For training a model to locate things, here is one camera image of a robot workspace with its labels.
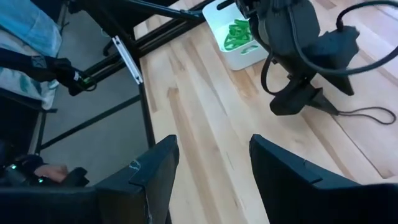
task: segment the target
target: hand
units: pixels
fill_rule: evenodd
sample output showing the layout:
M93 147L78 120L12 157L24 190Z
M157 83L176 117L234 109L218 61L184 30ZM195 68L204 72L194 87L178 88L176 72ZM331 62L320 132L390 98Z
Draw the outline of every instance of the hand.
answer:
M68 168L65 165L42 165L35 170L35 175L61 183L68 175Z

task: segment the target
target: wooden tabletop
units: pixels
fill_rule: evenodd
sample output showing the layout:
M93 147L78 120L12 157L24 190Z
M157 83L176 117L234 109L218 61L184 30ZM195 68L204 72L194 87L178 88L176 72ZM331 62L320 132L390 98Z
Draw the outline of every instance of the wooden tabletop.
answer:
M173 7L188 9L199 1L181 0ZM322 33L334 30L338 13L355 2L314 0ZM378 60L396 47L396 15L390 9L368 7L345 16L345 24L361 32L361 51L351 68ZM150 18L136 27L137 37L167 20ZM313 84L322 86L340 110L385 106L398 113L397 60L352 76L354 96L344 95L320 76ZM273 96L260 84L263 63L229 70L205 23L141 59L155 138L178 136L180 164L170 202L174 224L268 222L249 160L254 133L360 184L397 180L397 123L382 126L308 107L294 116L276 116L269 109ZM270 89L283 88L286 76L280 65L272 65ZM389 119L384 113L376 116Z

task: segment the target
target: blue denim jacket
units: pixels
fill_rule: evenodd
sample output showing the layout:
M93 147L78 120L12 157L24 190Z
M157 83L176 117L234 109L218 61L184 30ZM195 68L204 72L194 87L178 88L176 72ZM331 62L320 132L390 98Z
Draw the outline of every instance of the blue denim jacket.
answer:
M61 46L58 25L30 0L1 0L0 26L42 55L55 57Z

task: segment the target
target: black cable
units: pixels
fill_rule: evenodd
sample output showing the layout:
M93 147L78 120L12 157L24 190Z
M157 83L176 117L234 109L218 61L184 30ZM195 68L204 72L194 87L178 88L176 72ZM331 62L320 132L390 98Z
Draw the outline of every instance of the black cable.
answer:
M356 114L355 113L355 112L364 111L364 110L383 110L383 111L385 111L385 112L387 112L387 113L389 113L391 115L392 121L384 122L384 121L381 121L381 120L379 120L379 119L377 119L377 118L375 118L373 116L370 116L368 114ZM362 116L362 117L366 117L366 118L371 118L371 119L375 120L377 123L383 124L383 125L390 125L390 124L393 124L393 123L395 123L397 121L397 115L394 112L392 112L389 109L380 107L380 106L370 106L370 107L366 107L366 108L356 109L356 110L353 110L353 111L339 111L338 112L338 116Z
M273 51L271 50L269 53L268 53L268 57L267 57L267 59L266 59L266 62L264 63L264 65L262 66L262 70L261 70L261 85L262 85L262 88L264 89L264 91L266 91L268 94L270 94L270 95L272 95L272 96L275 96L276 94L278 94L280 91L278 91L278 92L272 92L272 91L270 91L269 89L268 89L268 86L267 86L267 74L268 74L268 69L269 69L269 66L271 65L271 62L272 62L272 59L274 58L274 53L273 53Z
M398 7L398 2L392 2L392 1L371 1L371 2L359 3L357 5L347 8L343 12L341 12L338 17L338 19L340 18L340 22L337 22L337 24L338 24L338 26L342 25L343 23L341 22L341 18L346 13L348 13L354 9L359 9L359 8L365 7L365 6L375 6L375 5L380 5L380 4L383 4L383 5L387 4L389 6ZM374 62L370 65L364 66L364 67L359 67L359 68L354 68L354 69L349 69L349 70L347 70L347 69L333 70L333 69L319 67L318 65L315 65L314 63L312 63L307 58L307 56L305 56L305 54L302 52L302 49L299 45L299 41L298 41L298 37L297 37L297 29L296 29L295 19L294 19L294 15L293 15L291 6L287 7L287 12L288 12L289 19L290 19L290 31L292 34L294 48L295 48L296 52L298 53L300 58L304 61L304 63L306 63L312 69L316 70L318 73L322 73L325 75L336 75L336 76L344 76L345 77L347 75L353 75L353 74L358 74L358 73L362 73L362 72L367 72L369 70L380 67L380 66L384 65L385 63L391 61L398 55L398 47L396 47L391 53L389 53L384 58L382 58L382 59L378 60L377 62Z
M94 81L93 79L90 79L90 81L94 84L94 85L92 86L92 88L84 88L84 87L82 87L81 85L78 85L79 88L80 88L82 91L94 91L94 90L96 90L96 89L97 89L97 82Z
M345 14L351 12L352 10L360 9L360 8L362 8L362 7L381 6L381 5L387 5L387 6L392 6L392 7L398 7L398 2L395 2L395 1L388 1L388 0L387 0L387 1L379 1L379 0L377 0L377 1L361 2L361 3L355 4L355 5L353 5L353 6L350 6L350 7L346 8L346 9L344 9L341 13L338 14L337 20L336 20L337 29L338 29L339 31L342 30L342 28L343 28L343 26L344 26L344 25L343 25L343 20L342 20L342 18L343 18L343 16L345 16Z
M390 17L391 19L395 20L396 22L398 22L398 18L396 18L395 16L391 15L390 13L386 12L385 10L381 9L380 7L375 6L375 8L380 11L381 13L383 13L384 15Z

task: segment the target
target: metal bar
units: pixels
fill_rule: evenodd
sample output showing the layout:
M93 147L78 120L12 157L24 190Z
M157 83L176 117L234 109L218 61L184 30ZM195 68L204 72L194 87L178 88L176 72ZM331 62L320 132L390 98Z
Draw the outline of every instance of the metal bar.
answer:
M124 61L120 60L120 61L116 62L114 65L112 65L108 68L105 68L104 70L100 71L96 75L93 75L92 78L94 78L97 82L100 82L100 81L104 80L105 78L108 78L111 75L115 74L116 72L120 71L125 66L126 65L124 64Z
M190 11L171 9L167 6L161 6L151 2L141 0L123 0L123 6L132 9L133 11L146 12L150 15L157 14L175 19L187 19L196 21L201 19L201 14Z
M187 31L193 29L200 23L192 23L192 22L184 22L173 29L168 30L167 32L163 33L162 35L158 36L158 38L153 39L151 42L146 43L142 47L139 48L139 56L143 57L148 53L152 52L155 49L163 46L164 44L169 43L171 40L181 36L182 34L186 33Z
M206 0L203 1L199 4L197 4L196 6L193 6L192 8L189 9L189 11L200 11L202 10L207 4L213 2L214 0ZM203 18L202 20L199 21L195 21L195 26L189 28L189 29L185 29L185 31L189 31L190 29L196 27L197 25L201 24L202 22L204 22L205 19ZM173 29L177 26L179 26L180 24L183 24L184 22L188 22L188 21L184 21L182 19L172 19L171 21L166 22L165 24L161 25L160 27L150 31L148 34L142 36L141 38L139 38L138 40L136 40L136 45L141 49L143 45L148 44L148 42L152 42L155 41L154 39L160 39L160 36L163 36L167 31L169 31L170 29Z
M37 143L34 153L40 154L42 150L42 143L43 143L43 136L44 136L44 127L45 127L45 119L46 119L46 112L42 112L42 118L40 119L40 128L39 128L39 136L37 137Z
M141 109L142 109L142 115L144 117L144 124L145 124L145 131L147 134L148 146L152 147L156 144L156 141L155 141L154 129L152 127L152 121L150 118L150 112L149 112L147 95L145 92L144 83L141 83L140 85L138 85L138 89L139 89L139 94L141 95Z
M136 62L132 59L132 55L129 53L124 43L119 39L119 36L113 37L112 41L118 49L119 54L122 56L124 63L127 65L134 81L139 85L143 82L142 75L141 71L137 68Z
M95 73L101 71L102 69L118 62L118 60L120 60L120 54L118 54L117 52L115 54L112 54L111 56L106 57L104 60L94 64L93 66L91 66L90 68L87 68L84 73L87 75L94 75Z
M41 147L41 150L50 147L51 145L61 141L62 139L65 139L65 138L71 136L72 134L75 134L76 132L78 132L78 131L80 131L82 129L85 129L85 128L89 127L90 125L95 124L96 122L101 121L102 119L104 119L104 118L106 118L108 116L111 116L112 114L114 114L114 113L116 113L116 112L118 112L118 111L120 111L120 110L122 110L122 109L124 109L124 108L126 108L126 107L128 107L130 105L132 105L133 103L136 103L140 99L141 99L141 96L137 95L137 96L135 96L135 97L133 97L133 98L131 98L131 99L129 99L129 100L127 100L127 101L125 101L125 102L123 102L123 103L121 103L121 104L119 104L119 105L117 105L117 106L115 106L115 107L113 107L113 108L111 108L111 109L109 109L109 110L97 115L97 116L95 116L94 118L91 118L91 119L79 124L78 126L70 129L69 131L66 131L66 132L60 134L59 136L57 136L57 137L49 140L45 144L43 144L42 147Z

